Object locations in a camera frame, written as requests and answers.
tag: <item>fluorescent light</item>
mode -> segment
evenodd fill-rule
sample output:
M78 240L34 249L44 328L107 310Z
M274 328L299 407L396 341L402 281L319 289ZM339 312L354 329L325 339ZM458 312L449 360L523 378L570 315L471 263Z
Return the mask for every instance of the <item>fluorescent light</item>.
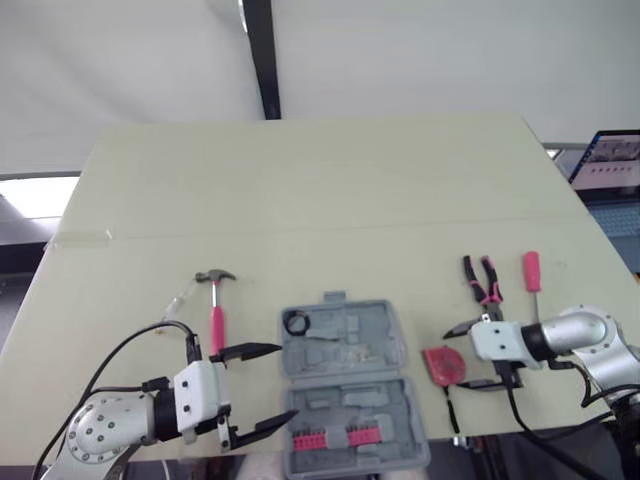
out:
M78 177L0 181L2 195L25 218L61 217Z

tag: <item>light green table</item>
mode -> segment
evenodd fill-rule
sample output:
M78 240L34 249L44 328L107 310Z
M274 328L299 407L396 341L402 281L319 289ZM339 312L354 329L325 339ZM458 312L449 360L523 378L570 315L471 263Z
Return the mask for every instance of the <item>light green table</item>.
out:
M325 290L390 300L431 438L451 436L442 391L420 350L480 313L464 254L496 263L508 320L529 323L521 254L540 252L540 313L589 303L640 344L638 287L528 127L511 115L143 126L96 146L0 357L0 463L33 464L98 362L159 319L198 270L225 268L228 342L277 342L283 307ZM208 338L209 287L181 318ZM452 340L470 378L491 375L470 341ZM166 331L132 344L103 384L127 385L184 366ZM246 430L282 410L279 356L234 362L232 418ZM532 427L575 424L571 372L525 371L517 393ZM464 434L517 429L504 393L454 390ZM274 451L275 435L245 451ZM215 455L217 437L142 449L137 459Z

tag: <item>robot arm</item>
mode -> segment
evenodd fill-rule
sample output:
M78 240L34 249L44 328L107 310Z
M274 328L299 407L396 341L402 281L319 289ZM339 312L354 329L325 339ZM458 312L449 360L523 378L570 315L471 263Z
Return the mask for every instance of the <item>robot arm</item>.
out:
M563 362L555 361L558 356L575 354L588 372L588 377L583 374L585 387L590 379L601 392L587 399L587 388L582 406L604 398L616 418L623 468L628 478L638 478L640 351L627 345L622 330L610 315L595 307L580 305L558 317L525 327L484 320L471 327L470 335L478 356L491 360L496 371L506 371L508 375L512 375L514 366L542 368L540 362L544 360L551 368L559 368ZM502 385L513 387L507 374L501 377Z
M558 317L525 327L512 322L481 321L471 327L470 335L483 360L522 362L539 369L544 360L573 353L600 390L640 384L638 349L627 345L615 320L595 307L570 308ZM633 393L621 390L607 395L605 400L612 406Z
M42 480L117 479L141 446L182 436L195 442L217 429L222 451L273 434L298 412L290 410L264 420L253 432L238 435L229 426L231 402L225 362L248 360L280 350L277 345L246 343L222 349L209 360L191 362L173 378L173 386L151 393L92 396L77 410L65 433L59 457Z

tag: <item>black cable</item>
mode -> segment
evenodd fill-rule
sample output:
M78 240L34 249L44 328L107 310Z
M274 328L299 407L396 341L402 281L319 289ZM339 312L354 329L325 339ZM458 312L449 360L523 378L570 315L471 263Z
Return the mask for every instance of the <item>black cable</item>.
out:
M612 393L616 393L616 392L620 392L622 390L635 390L635 393L640 392L640 384L638 383L626 383L624 385L616 385L615 387L611 387L611 388L607 388L605 390L602 390L601 392L596 393L595 395L591 395L589 397L587 397L585 395L585 398L582 400L582 403L580 404L580 406L582 408L588 407L589 405L591 405L593 402L595 402L596 400L600 400L601 398L604 398L608 395L611 395Z
M589 428L592 427L594 425L599 425L600 422L602 422L602 420L605 420L609 417L613 416L613 412L605 412L602 413L600 415L598 415L597 417L593 417L589 420L587 420L586 422L582 422L579 425L575 425L573 427L568 427L566 429L564 429L562 432L558 432L555 433L553 435L546 435L544 437L541 437L538 435L538 438L540 438L541 440L544 440L545 442L551 442L554 440L559 440L561 438L565 438L568 437L570 435L573 435L574 433L579 432L580 430L584 430L585 428Z
M107 355L107 357L98 366L98 369L95 371L95 373L93 374L93 376L89 380L89 383L87 384L87 386L85 387L84 391L82 392L82 395L80 397L80 401L78 401L78 403L73 408L73 410L71 411L71 413L69 414L67 419L64 421L62 426L58 429L58 431L56 432L54 437L47 444L47 446L45 447L44 451L40 455L40 458L38 459L38 462L36 463L35 467L33 468L33 473L31 475L31 480L38 480L38 473L40 472L40 469L42 468L42 465L44 464L44 461L47 458L47 455L49 454L49 452L51 451L51 449L53 448L55 443L58 441L60 436L64 433L65 429L67 428L67 425L69 424L69 422L71 421L71 419L73 418L75 413L78 411L78 409L81 408L84 405L84 402L87 400L87 398L89 398L93 394L92 393L93 386L95 385L96 381L98 380L98 377L100 377L100 375L102 374L104 369L107 367L109 362L113 359L113 357L115 357L118 354L118 352L120 352L120 350L122 350L129 342L131 342L135 338L137 338L140 335L143 335L143 334L145 334L147 332L150 332L152 330L156 330L156 329L162 328L162 327L176 327L176 328L179 328L180 330L182 330L186 334L187 357L188 357L188 362L189 363L191 363L191 361L193 361L193 359L196 359L196 360L201 360L202 359L202 353L200 352L200 345L199 345L199 342L198 342L198 336L195 333L193 333L193 330L191 330L191 328L189 328L188 325L186 325L186 324L184 324L182 322L176 322L176 321L173 321L173 320L157 322L157 323L153 323L153 324L151 324L151 325L149 325L149 326L147 326L147 327L145 327L145 328L143 328L141 330L138 330L137 332L132 333L131 335L129 335L122 342L120 342L116 346L116 348L114 348L111 351L111 353L109 353L109 355ZM60 455L60 452L62 451L63 446L64 446L64 439L60 443L60 448L58 450L58 455Z
M511 406L511 411L513 412L513 416L518 422L518 425L524 430L520 435L522 435L529 442L533 443L535 446L544 450L553 458L558 460L560 463L565 465L567 468L573 470L575 473L580 475L583 478L588 480L605 480L605 477L594 472L586 465L575 460L573 457L567 455L562 450L554 447L553 445L549 445L545 443L545 441L533 433L533 431L524 423L522 418L520 417L520 412L518 411L518 406L516 405L516 399L513 395L513 388L510 382L505 382L505 387L507 390L507 397L509 398L509 405Z

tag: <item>red screwdriver handle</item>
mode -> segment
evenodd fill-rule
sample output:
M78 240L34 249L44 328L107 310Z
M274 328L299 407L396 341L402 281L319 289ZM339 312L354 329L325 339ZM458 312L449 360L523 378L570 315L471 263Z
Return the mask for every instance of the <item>red screwdriver handle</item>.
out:
M540 291L540 255L538 252L527 252L522 256L522 267L524 269L524 283L527 292Z
M224 348L224 311L222 307L211 310L211 352L214 355Z

